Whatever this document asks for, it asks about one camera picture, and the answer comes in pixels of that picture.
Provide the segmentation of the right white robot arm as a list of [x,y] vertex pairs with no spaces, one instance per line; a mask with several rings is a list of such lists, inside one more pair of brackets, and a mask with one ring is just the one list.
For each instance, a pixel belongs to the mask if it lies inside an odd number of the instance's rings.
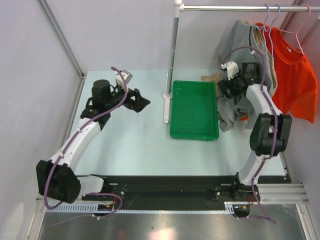
[[249,138],[251,153],[230,188],[231,196],[242,201],[258,192],[256,185],[262,169],[287,148],[292,117],[276,107],[268,88],[259,78],[258,64],[244,62],[239,68],[236,62],[228,61],[221,64],[221,69],[227,73],[227,77],[218,83],[222,95],[228,99],[245,95],[257,115]]

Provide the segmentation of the light blue hanger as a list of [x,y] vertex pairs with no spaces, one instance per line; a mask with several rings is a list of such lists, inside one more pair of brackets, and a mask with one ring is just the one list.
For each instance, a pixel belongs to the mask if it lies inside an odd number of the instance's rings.
[[268,50],[267,39],[266,39],[266,33],[267,33],[268,39],[269,39],[269,43],[271,44],[271,53],[270,53],[270,55],[271,55],[271,59],[273,60],[274,59],[274,52],[273,52],[273,41],[272,41],[272,38],[271,38],[271,29],[272,28],[270,26],[267,27],[267,21],[268,21],[268,19],[270,17],[270,7],[269,7],[269,5],[267,3],[264,3],[263,5],[266,7],[267,15],[266,15],[266,17],[265,17],[265,19],[263,21],[263,25],[260,26],[260,27],[257,26],[256,28],[262,30],[262,34],[261,35],[262,35],[263,40],[264,40],[265,52],[267,52],[267,50]]

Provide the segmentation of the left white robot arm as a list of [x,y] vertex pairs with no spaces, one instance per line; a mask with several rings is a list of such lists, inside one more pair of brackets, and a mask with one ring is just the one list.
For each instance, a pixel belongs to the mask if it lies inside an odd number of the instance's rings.
[[95,81],[73,135],[49,160],[40,160],[36,165],[39,193],[68,204],[78,196],[91,193],[100,200],[107,199],[111,188],[104,184],[102,177],[77,177],[74,171],[91,141],[105,127],[112,111],[124,106],[139,113],[150,103],[137,88],[124,87],[121,80],[116,81],[116,86],[105,79]]

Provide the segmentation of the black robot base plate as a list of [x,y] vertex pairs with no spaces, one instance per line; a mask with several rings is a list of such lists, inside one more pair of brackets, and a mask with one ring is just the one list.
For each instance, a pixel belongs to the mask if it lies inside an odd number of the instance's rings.
[[100,195],[83,201],[112,201],[116,194],[127,211],[218,211],[226,202],[246,203],[268,188],[289,186],[284,176],[262,176],[255,187],[242,186],[235,176],[102,176]]

